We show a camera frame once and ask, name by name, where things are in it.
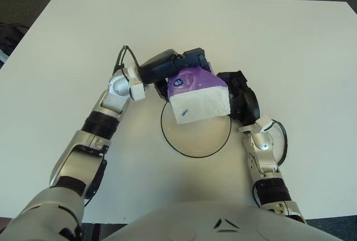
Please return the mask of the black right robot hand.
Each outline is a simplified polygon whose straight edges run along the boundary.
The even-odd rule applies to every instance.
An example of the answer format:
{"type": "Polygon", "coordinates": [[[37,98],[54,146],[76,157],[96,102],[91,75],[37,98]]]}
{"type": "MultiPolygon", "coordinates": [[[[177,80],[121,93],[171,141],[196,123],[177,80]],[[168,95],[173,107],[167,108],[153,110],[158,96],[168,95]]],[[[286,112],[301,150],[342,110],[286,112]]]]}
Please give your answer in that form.
{"type": "Polygon", "coordinates": [[[229,91],[230,117],[242,126],[254,124],[260,118],[260,109],[254,91],[248,86],[247,79],[241,71],[218,73],[229,91]]]}

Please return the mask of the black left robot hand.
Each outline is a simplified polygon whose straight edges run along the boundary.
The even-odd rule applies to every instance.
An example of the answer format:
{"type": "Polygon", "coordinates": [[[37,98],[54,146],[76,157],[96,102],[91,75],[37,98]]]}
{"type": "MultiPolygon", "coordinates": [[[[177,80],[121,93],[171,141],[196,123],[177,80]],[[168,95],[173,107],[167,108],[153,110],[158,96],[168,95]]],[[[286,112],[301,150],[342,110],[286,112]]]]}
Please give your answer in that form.
{"type": "Polygon", "coordinates": [[[154,84],[159,96],[168,101],[167,79],[177,75],[185,68],[201,67],[212,72],[210,64],[206,59],[205,51],[196,48],[178,54],[175,50],[166,50],[138,67],[138,76],[145,85],[154,84]]]}

